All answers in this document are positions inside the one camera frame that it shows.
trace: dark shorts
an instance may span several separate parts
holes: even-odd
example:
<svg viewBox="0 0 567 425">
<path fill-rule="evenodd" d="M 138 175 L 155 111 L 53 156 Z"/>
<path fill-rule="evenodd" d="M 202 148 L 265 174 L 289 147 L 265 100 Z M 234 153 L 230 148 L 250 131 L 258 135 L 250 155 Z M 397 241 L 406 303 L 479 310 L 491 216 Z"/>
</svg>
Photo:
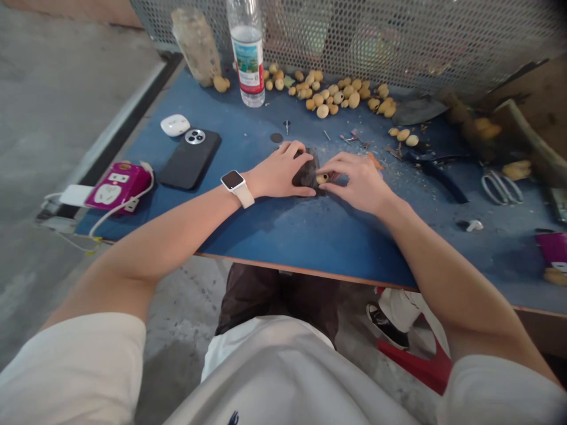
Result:
<svg viewBox="0 0 567 425">
<path fill-rule="evenodd" d="M 339 281 L 233 263 L 221 306 L 221 335 L 257 316 L 286 314 L 303 320 L 335 343 Z"/>
</svg>

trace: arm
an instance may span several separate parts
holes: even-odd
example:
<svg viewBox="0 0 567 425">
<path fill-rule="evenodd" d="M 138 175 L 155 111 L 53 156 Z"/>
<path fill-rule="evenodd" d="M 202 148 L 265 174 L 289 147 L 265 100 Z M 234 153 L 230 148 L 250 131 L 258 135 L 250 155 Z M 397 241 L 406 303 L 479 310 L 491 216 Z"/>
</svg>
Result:
<svg viewBox="0 0 567 425">
<path fill-rule="evenodd" d="M 447 333 L 453 361 L 470 354 L 492 355 L 559 384 L 502 294 L 392 192 L 369 159 L 342 152 L 319 170 L 329 172 L 348 175 L 349 183 L 321 188 L 375 215 L 391 232 Z"/>
<path fill-rule="evenodd" d="M 294 159 L 297 151 L 305 146 L 297 140 L 284 142 L 243 174 L 255 198 L 315 195 L 311 188 L 291 184 L 299 168 L 313 159 L 307 153 Z M 146 321 L 158 282 L 187 261 L 240 206 L 236 196 L 218 186 L 146 223 L 89 267 L 42 329 L 100 312 L 128 313 Z"/>
</svg>

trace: hand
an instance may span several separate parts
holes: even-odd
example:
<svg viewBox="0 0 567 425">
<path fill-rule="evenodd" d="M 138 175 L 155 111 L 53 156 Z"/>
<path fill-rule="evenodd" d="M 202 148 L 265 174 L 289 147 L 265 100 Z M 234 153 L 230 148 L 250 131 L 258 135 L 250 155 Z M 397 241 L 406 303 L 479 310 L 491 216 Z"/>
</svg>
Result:
<svg viewBox="0 0 567 425">
<path fill-rule="evenodd" d="M 297 152 L 303 152 L 303 154 L 294 159 Z M 254 198 L 262 196 L 272 198 L 315 196 L 315 189 L 296 187 L 291 184 L 292 179 L 303 164 L 311 160 L 313 160 L 313 155 L 305 153 L 303 143 L 297 140 L 283 142 L 277 151 L 274 151 L 264 161 L 245 173 L 246 184 L 250 193 Z"/>
<path fill-rule="evenodd" d="M 396 194 L 384 182 L 372 160 L 366 156 L 341 152 L 324 166 L 317 174 L 339 174 L 348 176 L 348 184 L 339 186 L 324 183 L 319 187 L 347 201 L 360 211 L 379 217 L 398 199 Z"/>
</svg>

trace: shoe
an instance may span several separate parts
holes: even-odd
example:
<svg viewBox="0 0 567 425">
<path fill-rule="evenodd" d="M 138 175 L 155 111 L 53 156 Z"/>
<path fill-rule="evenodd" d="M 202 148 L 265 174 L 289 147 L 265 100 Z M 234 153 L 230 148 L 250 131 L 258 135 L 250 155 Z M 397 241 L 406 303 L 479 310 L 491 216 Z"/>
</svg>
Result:
<svg viewBox="0 0 567 425">
<path fill-rule="evenodd" d="M 368 303 L 366 305 L 366 315 L 372 324 L 381 330 L 393 346 L 401 350 L 409 350 L 408 335 L 402 331 L 398 331 L 398 329 L 392 325 L 378 304 Z"/>
</svg>

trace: metal grate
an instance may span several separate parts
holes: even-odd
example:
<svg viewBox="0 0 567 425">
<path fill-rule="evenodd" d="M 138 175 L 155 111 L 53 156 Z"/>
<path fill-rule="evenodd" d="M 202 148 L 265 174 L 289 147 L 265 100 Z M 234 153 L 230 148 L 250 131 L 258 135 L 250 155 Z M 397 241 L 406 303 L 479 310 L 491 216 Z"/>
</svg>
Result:
<svg viewBox="0 0 567 425">
<path fill-rule="evenodd" d="M 522 65 L 567 49 L 559 2 L 546 0 L 260 0 L 264 59 L 474 100 Z M 232 59 L 224 0 L 131 0 L 159 50 L 179 51 L 171 11 L 200 8 Z"/>
</svg>

